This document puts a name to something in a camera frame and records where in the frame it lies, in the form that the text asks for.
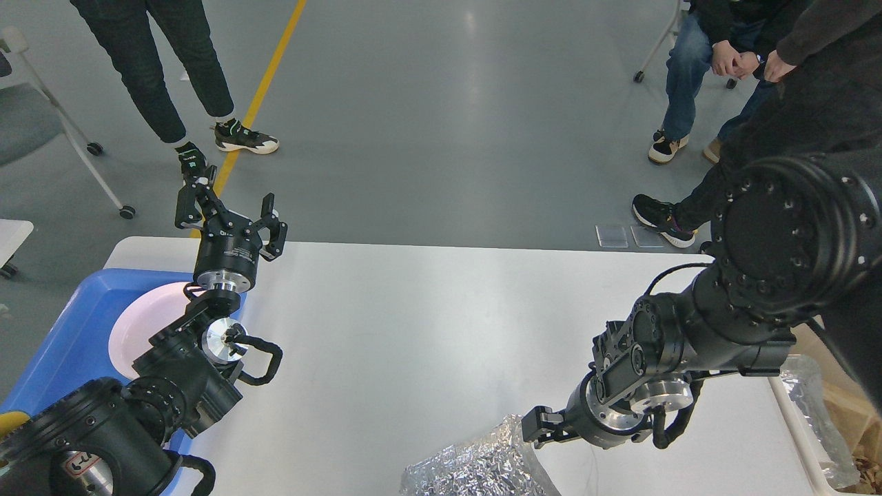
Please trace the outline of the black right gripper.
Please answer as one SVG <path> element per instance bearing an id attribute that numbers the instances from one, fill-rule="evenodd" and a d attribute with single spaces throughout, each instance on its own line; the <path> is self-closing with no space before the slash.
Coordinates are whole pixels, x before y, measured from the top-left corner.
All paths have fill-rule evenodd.
<path id="1" fill-rule="evenodd" d="M 535 406 L 521 417 L 521 437 L 533 448 L 545 444 L 583 439 L 598 448 L 610 449 L 626 442 L 643 442 L 651 434 L 651 417 L 624 407 L 599 403 L 590 371 L 569 398 L 565 409 L 554 411 Z"/>

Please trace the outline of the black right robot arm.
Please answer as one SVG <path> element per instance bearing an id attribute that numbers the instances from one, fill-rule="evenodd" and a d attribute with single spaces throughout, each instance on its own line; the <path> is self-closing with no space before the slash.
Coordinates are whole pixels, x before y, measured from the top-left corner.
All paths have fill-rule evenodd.
<path id="1" fill-rule="evenodd" d="M 706 380 L 777 376 L 802 323 L 880 409 L 880 192 L 879 149 L 741 169 L 712 215 L 712 262 L 683 292 L 648 289 L 608 321 L 567 406 L 522 418 L 524 442 L 668 448 Z"/>

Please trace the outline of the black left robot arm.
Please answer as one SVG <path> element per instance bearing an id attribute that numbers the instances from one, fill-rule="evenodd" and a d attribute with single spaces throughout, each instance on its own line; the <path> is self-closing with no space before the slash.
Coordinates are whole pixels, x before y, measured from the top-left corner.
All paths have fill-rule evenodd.
<path id="1" fill-rule="evenodd" d="M 201 233 L 182 315 L 150 336 L 133 362 L 135 380 L 89 380 L 4 435 L 3 494 L 160 495 L 182 468 L 201 474 L 193 494 L 214 489 L 210 462 L 166 445 L 177 431 L 196 437 L 230 412 L 242 399 L 237 381 L 275 378 L 283 349 L 232 315 L 255 287 L 258 261 L 283 254 L 289 229 L 273 194 L 255 220 L 227 209 L 214 172 L 188 176 L 178 193 L 174 222 Z"/>

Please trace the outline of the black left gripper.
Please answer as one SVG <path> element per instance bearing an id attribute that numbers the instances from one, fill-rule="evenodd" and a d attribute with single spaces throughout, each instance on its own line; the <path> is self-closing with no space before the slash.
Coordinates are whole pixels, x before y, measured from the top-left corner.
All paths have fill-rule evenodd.
<path id="1" fill-rule="evenodd" d="M 274 261 L 283 254 L 289 225 L 278 217 L 274 194 L 263 198 L 258 220 L 251 222 L 240 214 L 229 217 L 213 188 L 216 175 L 217 169 L 183 174 L 174 226 L 201 231 L 193 282 L 204 289 L 221 288 L 242 294 L 256 286 L 259 255 Z M 260 236 L 263 229 L 269 235 L 267 242 Z"/>

